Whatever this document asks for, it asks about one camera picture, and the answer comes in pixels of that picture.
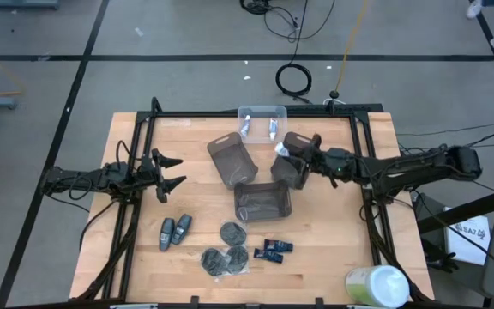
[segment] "clear plastic container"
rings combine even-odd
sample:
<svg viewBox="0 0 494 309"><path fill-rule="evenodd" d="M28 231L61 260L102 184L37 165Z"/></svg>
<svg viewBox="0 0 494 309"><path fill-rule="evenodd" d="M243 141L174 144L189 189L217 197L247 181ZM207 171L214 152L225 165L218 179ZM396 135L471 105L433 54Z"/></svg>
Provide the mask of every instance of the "clear plastic container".
<svg viewBox="0 0 494 309"><path fill-rule="evenodd" d="M238 133L244 143L283 142L287 133L287 109L283 106L241 106Z"/></svg>

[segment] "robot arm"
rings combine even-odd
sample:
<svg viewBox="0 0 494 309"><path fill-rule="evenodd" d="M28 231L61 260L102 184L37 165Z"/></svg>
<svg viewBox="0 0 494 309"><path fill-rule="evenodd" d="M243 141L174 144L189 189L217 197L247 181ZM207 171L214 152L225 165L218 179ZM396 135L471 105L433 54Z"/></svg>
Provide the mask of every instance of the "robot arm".
<svg viewBox="0 0 494 309"><path fill-rule="evenodd" d="M174 167L183 161L163 156L158 149L152 150L152 160L141 159L141 165L132 172L125 162L113 162L90 172L67 171L52 167L44 176L41 190L44 194L60 193L67 190L103 192L112 199L127 199L134 191L156 185L157 198L167 202L167 194L182 183L186 176L164 179L161 168Z"/></svg>
<svg viewBox="0 0 494 309"><path fill-rule="evenodd" d="M478 154L469 147L441 145L424 153L388 159L356 156L342 148L321 151L322 138L315 134L307 147L290 152L289 161L301 175L303 183L309 173L371 185L376 199L394 197L401 190L440 179L472 181L481 175Z"/></svg>

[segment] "wooden table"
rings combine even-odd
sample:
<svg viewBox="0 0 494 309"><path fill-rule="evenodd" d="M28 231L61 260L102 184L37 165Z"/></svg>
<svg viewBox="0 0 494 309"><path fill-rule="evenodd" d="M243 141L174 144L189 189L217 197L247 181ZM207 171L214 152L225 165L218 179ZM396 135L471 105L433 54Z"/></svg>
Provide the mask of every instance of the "wooden table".
<svg viewBox="0 0 494 309"><path fill-rule="evenodd" d="M399 155L390 114L369 115L377 157ZM103 163L115 161L119 140L130 144L135 116L135 113L114 114ZM366 155L363 129L361 125L358 127ZM233 191L222 184L207 144L236 128L235 118L157 118L152 147L165 156L184 159L183 164L165 170L165 177L187 175L188 178L172 192L166 204L158 202L154 188L143 193L127 301L187 303L192 295L198 295L202 303L312 304L316 297L323 297L326 304L352 303L344 287L346 274L372 264L367 226L358 216L362 198L359 185L354 183L339 182L339 187L333 189L328 179L310 175L303 190L291 191L289 217L248 224L249 274L215 280L202 268L200 259L204 250L226 248L219 236L220 225L237 220ZM322 136L322 149L339 147L353 152L348 119L289 118L288 130L304 136L317 132ZM139 145L143 144L145 133L141 136ZM274 146L246 146L259 167L254 183L270 182ZM410 203L405 192L397 198ZM108 203L107 195L96 194L90 216ZM388 210L398 261L423 293L433 298L413 211L401 203L389 205ZM181 245L160 252L162 221L166 217L177 220L184 213L194 218L189 234ZM114 206L88 230L70 296L83 292L107 261L116 216L117 206ZM294 252L285 254L283 264L252 258L253 250L262 248L264 239L291 242L295 245ZM117 295L121 271L120 264L112 295Z"/></svg>

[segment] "black metal frame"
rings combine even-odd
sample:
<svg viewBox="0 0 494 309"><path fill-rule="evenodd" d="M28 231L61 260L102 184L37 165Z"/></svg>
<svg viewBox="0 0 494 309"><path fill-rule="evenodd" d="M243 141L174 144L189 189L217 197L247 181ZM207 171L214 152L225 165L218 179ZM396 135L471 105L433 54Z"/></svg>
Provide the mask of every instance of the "black metal frame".
<svg viewBox="0 0 494 309"><path fill-rule="evenodd" d="M369 123L369 117L367 112L382 112L383 107L380 104L368 104L368 105L348 105L348 106L336 106L329 102L326 106L286 106L287 117L289 118L348 118L350 121L350 128L352 130L352 141L354 146L354 153L356 155L362 155L361 143L358 134L358 121L363 125L364 137L367 145L367 150L369 156L375 157L375 147L372 140L371 128ZM138 143L140 141L142 124L148 121L148 129L146 132L146 139L144 142L144 155L149 155L152 136L154 134L154 124L156 118L228 118L237 117L237 110L229 110L222 112L163 112L160 105L156 100L152 101L152 111L149 112L138 112L136 114L135 128L133 130L132 142L130 145L130 153L128 165L130 167L134 164L134 155L138 151ZM364 199L364 205L371 205L372 196L368 192L370 189L361 189L362 197ZM131 216L131 223L134 228L137 228L138 218L140 214L142 204L142 193L139 192L137 198L130 201L130 203L121 203L119 205L119 210L117 213L116 227L114 229L113 239L111 243L112 256L118 245L120 244L122 238L122 232L125 222L126 209L129 205L133 206L133 215ZM371 207L365 207L366 215L373 216L371 213ZM394 251L394 243L392 241L392 233L389 225L389 218L386 212L385 205L379 205L379 211L381 212L381 223L383 226L383 237L386 241L387 246L392 252ZM135 236L133 236L129 247L125 252L125 259L123 262L123 274L121 276L121 282L119 287L118 299L126 300L127 289L129 286L130 269L132 266L133 252L135 247ZM380 254L378 249L371 243L371 255L374 265L381 264ZM111 295L111 288L113 285L114 271L112 270L110 275L105 281L102 298L108 299Z"/></svg>
<svg viewBox="0 0 494 309"><path fill-rule="evenodd" d="M448 211L436 214L436 218L441 219L444 223L452 225L455 223L466 221L478 215L489 214L494 211L494 193L486 197L481 197L470 203L464 203L454 207ZM428 233L438 228L443 228L443 224L436 220L433 216L425 218L417 222L419 233Z"/></svg>
<svg viewBox="0 0 494 309"><path fill-rule="evenodd" d="M287 117L289 118L348 118L350 121L350 128L352 131L352 141L354 147L354 153L356 155L362 155L361 143L358 133L358 122L362 124L364 130L364 138L367 145L368 155L375 157L375 147L372 140L371 127L369 122L368 112L383 112L383 107L380 104L366 104L366 105L348 105L348 106L336 106L332 102L329 102L326 106L285 106L287 109ZM163 112L160 104L155 98L152 100L152 110L149 112L138 112L136 114L135 128L133 130L132 141L130 145L130 157L128 159L128 165L130 167L129 173L132 172L134 166L134 158L139 149L139 141L141 135L141 128L145 122L148 122L148 129L146 132L146 139L144 141L144 148L142 150L143 156L149 156L151 149L151 141L154 135L155 119L156 118L228 118L237 117L237 110L229 110L222 112ZM373 196L371 194L371 188L361 187L361 193L363 198L365 215L367 218L373 216L372 214L372 201ZM127 208L132 205L132 216L127 233L122 237L122 232L125 222L125 214ZM94 284L78 299L54 304L42 304L35 306L24 306L24 308L37 308L37 309L83 309L83 308L108 308L109 305L122 305L128 304L126 302L127 290L129 287L129 278L132 267L132 260L135 248L136 229L138 228L138 221L140 217L142 205L142 191L137 191L134 196L127 202L120 203L117 213L116 226L114 229L113 239L111 243L110 261L105 265L104 269L98 275L98 278L106 278L104 284ZM392 240L392 233L389 225L388 213L384 204L377 204L380 211L383 239L389 251L392 252L395 257L394 243ZM370 220L367 220L368 232L371 230ZM378 249L371 242L371 255L374 265L381 264L381 256ZM111 287L113 284L114 268L121 255L125 253L123 262L123 273L121 276L121 282L119 286L119 293L117 298L111 298ZM99 290L102 289L101 299L95 300ZM315 304L305 305L265 305L265 304L201 304L199 297L192 295L190 303L157 303L157 308L184 308L184 309L196 309L196 308L221 308L221 309L325 309L325 308L348 308L348 305L325 305L323 298L315 298ZM438 303L424 303L424 302L407 302L402 308L412 309L424 309L424 308L459 308L470 309L473 307L468 306L455 306L444 305Z"/></svg>

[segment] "concrete floor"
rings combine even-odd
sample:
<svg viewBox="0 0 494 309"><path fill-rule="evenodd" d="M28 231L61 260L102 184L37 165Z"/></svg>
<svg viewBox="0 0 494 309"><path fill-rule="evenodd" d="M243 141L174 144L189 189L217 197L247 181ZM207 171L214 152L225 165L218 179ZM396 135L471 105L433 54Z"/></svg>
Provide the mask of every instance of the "concrete floor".
<svg viewBox="0 0 494 309"><path fill-rule="evenodd" d="M71 55L63 61L2 61L25 84L14 110L0 110L0 285L32 202L79 60L102 0L62 1L60 10L0 9L0 56ZM275 0L299 19L302 0ZM304 33L321 25L331 2L308 5ZM383 103L398 133L418 133L494 123L494 61L477 21L465 18L466 0L370 0L340 88L348 103ZM337 0L328 24L303 40L299 54L341 54L361 1ZM494 8L484 11L494 33ZM287 30L279 17L268 23ZM135 28L142 30L139 36ZM237 1L110 0L93 55L291 54L294 45L271 34L260 16ZM437 57L367 58L355 55L484 56L479 61L436 61ZM147 110L157 96L164 110L223 110L241 105L296 104L274 84L286 61L154 62L91 61L87 64L56 165L88 170L100 164L114 112ZM322 102L336 84L339 61L298 61L311 72L306 97ZM283 76L288 88L304 77ZM12 88L0 72L0 91ZM467 143L493 128L427 137L400 136L406 147ZM479 182L494 188L494 148L479 148L485 169ZM455 206L490 194L474 184L441 181L422 191ZM89 207L91 196L80 201ZM15 278L8 306L63 301L78 256L87 214L44 199ZM480 306L482 297L431 272L436 297L446 303Z"/></svg>

